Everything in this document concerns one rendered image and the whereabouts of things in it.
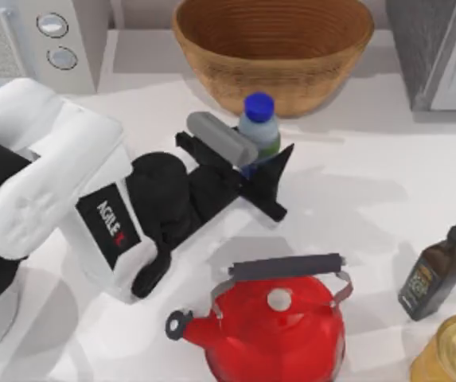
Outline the green bottle with blue cap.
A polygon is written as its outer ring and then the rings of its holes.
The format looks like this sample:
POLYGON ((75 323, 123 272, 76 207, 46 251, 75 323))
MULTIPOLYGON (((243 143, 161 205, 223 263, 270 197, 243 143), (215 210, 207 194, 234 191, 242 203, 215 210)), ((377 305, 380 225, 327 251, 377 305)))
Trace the green bottle with blue cap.
POLYGON ((259 165, 277 155, 281 146, 279 121, 275 116, 275 101, 264 92, 255 92, 244 100, 244 112, 240 116, 238 131, 254 143, 259 151, 258 158, 241 169, 250 178, 259 165))

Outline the pale microwave oven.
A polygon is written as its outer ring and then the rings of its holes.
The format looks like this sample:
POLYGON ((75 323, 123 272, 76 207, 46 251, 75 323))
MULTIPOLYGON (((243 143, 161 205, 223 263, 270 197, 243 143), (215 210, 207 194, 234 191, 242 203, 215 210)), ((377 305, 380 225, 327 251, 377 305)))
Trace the pale microwave oven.
POLYGON ((92 94, 99 83, 110 26, 109 0, 0 0, 0 86, 29 77, 63 94, 92 94), (56 13, 68 33, 50 38, 37 28, 37 17, 56 13), (47 60, 50 49, 64 46, 78 58, 69 71, 47 60))

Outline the woven wooden basket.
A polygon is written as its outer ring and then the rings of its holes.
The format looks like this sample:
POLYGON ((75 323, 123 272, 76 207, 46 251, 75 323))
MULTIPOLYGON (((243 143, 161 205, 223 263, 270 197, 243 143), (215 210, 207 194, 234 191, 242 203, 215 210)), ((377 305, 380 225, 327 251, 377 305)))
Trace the woven wooden basket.
POLYGON ((372 38, 361 0, 181 0, 171 27, 205 90, 236 115, 265 92, 280 117, 306 115, 349 77, 372 38))

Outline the round microwave knob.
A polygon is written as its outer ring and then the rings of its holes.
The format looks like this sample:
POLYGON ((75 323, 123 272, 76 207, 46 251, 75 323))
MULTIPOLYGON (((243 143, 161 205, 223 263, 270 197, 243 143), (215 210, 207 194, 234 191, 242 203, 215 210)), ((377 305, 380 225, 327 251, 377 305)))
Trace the round microwave knob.
POLYGON ((62 38, 68 33, 68 22, 56 13, 42 14, 37 17, 38 30, 50 38, 62 38))
POLYGON ((78 64, 77 55, 71 49, 64 46, 48 50, 46 57, 54 68, 61 71, 72 70, 78 64))

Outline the golden yellow can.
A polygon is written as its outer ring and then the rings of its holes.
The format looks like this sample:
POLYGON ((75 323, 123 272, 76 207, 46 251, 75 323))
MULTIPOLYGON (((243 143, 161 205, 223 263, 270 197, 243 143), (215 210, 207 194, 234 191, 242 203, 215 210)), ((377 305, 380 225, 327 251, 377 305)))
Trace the golden yellow can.
POLYGON ((446 319, 410 367, 410 382, 456 382, 456 315, 446 319))

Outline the dark brown bottle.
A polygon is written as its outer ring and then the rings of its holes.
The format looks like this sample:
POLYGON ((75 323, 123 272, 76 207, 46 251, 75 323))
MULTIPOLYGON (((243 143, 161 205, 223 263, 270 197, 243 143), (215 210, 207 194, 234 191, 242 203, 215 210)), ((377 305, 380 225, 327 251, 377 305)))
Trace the dark brown bottle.
POLYGON ((398 293, 408 316, 420 321, 445 302, 456 285, 456 225, 446 238, 425 248, 398 293))

